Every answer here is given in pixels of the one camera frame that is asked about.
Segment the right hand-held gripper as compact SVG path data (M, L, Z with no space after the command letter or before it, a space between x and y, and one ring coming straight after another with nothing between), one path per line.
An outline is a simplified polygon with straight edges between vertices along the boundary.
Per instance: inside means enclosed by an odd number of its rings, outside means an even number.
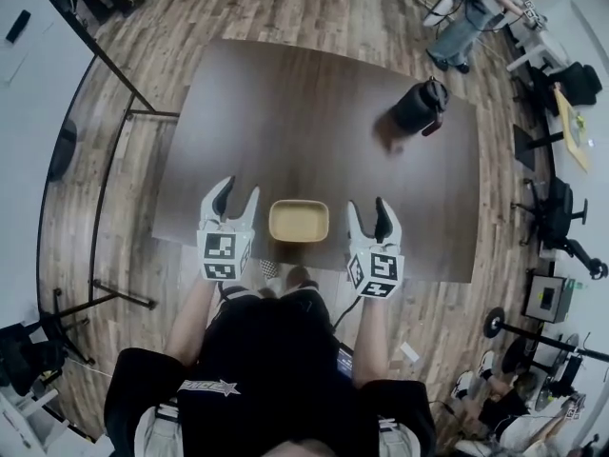
M376 198L375 208L377 221L373 236L363 229L357 205L352 200L347 202L347 273L358 295L386 299L403 282L402 226L393 208L382 197Z

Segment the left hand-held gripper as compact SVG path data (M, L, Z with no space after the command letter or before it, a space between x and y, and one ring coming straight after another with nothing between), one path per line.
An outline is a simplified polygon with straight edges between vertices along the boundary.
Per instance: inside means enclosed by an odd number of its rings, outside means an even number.
M235 182L228 176L217 183L203 198L200 225L221 224L225 217L228 195ZM258 207L260 187L250 193L239 217L229 218L227 224L211 223L197 231L197 249L204 279L213 282L239 281L250 258L255 231L253 223Z

